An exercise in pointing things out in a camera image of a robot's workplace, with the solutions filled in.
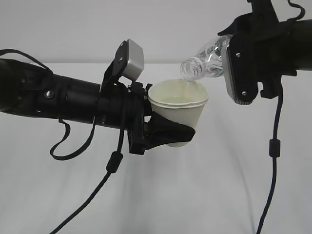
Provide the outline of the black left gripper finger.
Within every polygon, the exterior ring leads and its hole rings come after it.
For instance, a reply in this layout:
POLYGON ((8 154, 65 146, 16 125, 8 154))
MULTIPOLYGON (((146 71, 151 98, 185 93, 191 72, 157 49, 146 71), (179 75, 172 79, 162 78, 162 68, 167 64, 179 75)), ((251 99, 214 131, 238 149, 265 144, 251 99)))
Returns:
POLYGON ((147 83, 146 87, 144 88, 143 93, 143 107, 151 107, 150 101, 149 101, 149 90, 153 85, 150 83, 147 83))
POLYGON ((152 111, 146 126, 146 150, 161 145, 190 142, 195 135, 194 128, 173 122, 155 111, 152 111))

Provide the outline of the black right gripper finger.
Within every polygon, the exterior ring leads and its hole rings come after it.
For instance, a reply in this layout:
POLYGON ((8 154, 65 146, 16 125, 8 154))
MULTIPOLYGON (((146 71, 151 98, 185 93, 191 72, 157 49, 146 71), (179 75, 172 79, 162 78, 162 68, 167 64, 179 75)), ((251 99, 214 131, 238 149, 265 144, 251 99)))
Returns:
POLYGON ((235 35, 249 29, 249 15, 244 14, 234 19, 234 21, 224 30, 217 33, 218 36, 235 35))

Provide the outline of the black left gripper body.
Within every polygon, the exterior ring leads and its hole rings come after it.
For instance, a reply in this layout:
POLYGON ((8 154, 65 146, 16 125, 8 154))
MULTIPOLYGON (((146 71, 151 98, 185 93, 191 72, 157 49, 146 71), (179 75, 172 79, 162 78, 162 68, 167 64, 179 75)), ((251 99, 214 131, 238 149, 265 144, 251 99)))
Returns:
POLYGON ((100 125, 123 128, 127 133, 129 153, 135 155, 143 155, 148 145, 145 117, 152 115, 152 108, 147 91, 140 82, 126 86, 118 80, 104 80, 100 89, 98 110, 104 118, 100 125))

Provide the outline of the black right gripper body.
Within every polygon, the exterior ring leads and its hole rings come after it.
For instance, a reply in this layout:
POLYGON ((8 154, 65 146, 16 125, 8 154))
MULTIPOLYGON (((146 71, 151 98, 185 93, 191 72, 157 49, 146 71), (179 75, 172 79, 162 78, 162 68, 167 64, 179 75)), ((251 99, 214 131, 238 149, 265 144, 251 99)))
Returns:
POLYGON ((296 19, 280 22, 272 2, 251 0, 249 29, 231 35, 230 46, 248 47, 253 57, 254 80, 258 94, 273 99, 279 95, 278 82, 282 75, 295 75, 296 70, 286 61, 285 49, 296 19))

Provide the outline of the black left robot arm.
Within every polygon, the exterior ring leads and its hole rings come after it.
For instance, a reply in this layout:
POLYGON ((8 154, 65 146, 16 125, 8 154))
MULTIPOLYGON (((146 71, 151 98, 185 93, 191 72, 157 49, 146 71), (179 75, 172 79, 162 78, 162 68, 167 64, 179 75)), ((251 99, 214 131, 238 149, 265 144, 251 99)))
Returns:
POLYGON ((122 160, 123 138, 130 152, 192 140, 193 127, 171 121, 156 113, 147 99, 148 87, 128 72, 129 53, 118 49, 104 73, 102 84, 56 75, 33 57, 25 63, 0 60, 0 110, 22 117, 57 119, 69 136, 69 121, 119 129, 117 150, 110 163, 122 160))

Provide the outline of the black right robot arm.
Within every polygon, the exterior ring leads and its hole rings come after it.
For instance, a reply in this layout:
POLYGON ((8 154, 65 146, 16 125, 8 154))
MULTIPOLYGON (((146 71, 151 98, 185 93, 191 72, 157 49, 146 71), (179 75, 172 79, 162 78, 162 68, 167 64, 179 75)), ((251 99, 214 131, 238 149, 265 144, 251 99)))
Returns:
POLYGON ((281 94, 282 76, 312 69, 312 21, 298 16, 279 21, 270 0, 251 0, 252 12, 238 16, 219 36, 230 36, 222 48, 222 66, 228 95, 249 105, 257 95, 273 99, 281 94))

